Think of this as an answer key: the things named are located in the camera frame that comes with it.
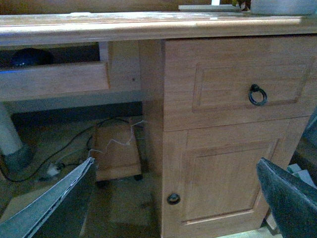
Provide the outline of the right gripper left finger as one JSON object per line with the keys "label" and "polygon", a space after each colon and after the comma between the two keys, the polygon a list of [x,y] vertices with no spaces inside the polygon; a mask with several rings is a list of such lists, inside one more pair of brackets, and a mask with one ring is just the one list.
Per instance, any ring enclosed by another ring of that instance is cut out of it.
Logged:
{"label": "right gripper left finger", "polygon": [[78,238],[96,181],[90,157],[32,203],[1,223],[2,238]]}

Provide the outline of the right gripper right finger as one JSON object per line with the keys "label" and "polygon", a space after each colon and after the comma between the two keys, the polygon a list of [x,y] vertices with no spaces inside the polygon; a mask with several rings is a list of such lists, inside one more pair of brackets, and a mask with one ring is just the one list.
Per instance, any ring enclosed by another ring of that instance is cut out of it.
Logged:
{"label": "right gripper right finger", "polygon": [[264,198],[284,238],[317,236],[317,189],[270,160],[256,165]]}

